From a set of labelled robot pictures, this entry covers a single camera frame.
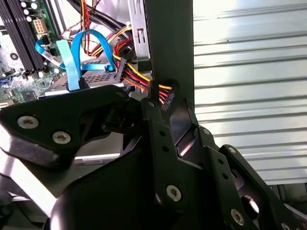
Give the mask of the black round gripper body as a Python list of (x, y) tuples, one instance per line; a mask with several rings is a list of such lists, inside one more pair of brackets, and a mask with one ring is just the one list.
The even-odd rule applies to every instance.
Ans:
[(158, 204), (150, 158), (135, 151), (71, 183), (53, 207), (51, 229), (231, 229), (206, 172), (184, 160), (178, 163), (188, 198), (183, 213)]

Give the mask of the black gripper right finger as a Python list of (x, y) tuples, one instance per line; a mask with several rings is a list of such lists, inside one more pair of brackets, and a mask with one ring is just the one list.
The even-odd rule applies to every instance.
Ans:
[(218, 147), (199, 125), (193, 106), (184, 99), (170, 118), (179, 157), (201, 167), (206, 225), (216, 230), (302, 230), (297, 219), (257, 172), (231, 145)]

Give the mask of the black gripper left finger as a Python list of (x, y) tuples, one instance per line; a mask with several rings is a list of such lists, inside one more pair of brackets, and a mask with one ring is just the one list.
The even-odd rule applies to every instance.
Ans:
[(181, 213), (186, 199), (173, 200), (167, 190), (173, 185), (184, 194), (181, 178), (162, 176), (168, 169), (177, 172), (178, 163), (156, 95), (151, 92), (137, 101), (121, 88), (107, 85), (6, 107), (0, 112), (0, 151), (18, 162), (63, 170), (71, 166), (81, 146), (109, 132), (141, 134), (144, 150), (153, 159), (157, 202)]

